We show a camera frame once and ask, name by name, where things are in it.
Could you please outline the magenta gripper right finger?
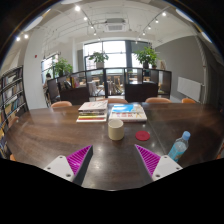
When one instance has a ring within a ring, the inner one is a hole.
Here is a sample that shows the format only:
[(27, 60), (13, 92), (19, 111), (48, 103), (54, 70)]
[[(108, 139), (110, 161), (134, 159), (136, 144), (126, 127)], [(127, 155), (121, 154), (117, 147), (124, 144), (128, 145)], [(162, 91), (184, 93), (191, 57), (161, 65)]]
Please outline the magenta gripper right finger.
[(156, 181), (182, 169), (168, 155), (159, 156), (140, 145), (135, 145), (136, 160), (145, 181)]

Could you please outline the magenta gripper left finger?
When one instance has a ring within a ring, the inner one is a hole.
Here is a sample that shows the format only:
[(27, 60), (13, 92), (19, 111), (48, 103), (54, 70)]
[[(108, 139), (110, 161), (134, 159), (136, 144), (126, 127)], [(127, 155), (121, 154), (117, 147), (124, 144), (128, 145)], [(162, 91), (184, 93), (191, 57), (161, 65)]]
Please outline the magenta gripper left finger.
[(44, 170), (81, 186), (92, 155), (93, 146), (89, 145), (69, 156), (59, 155)]

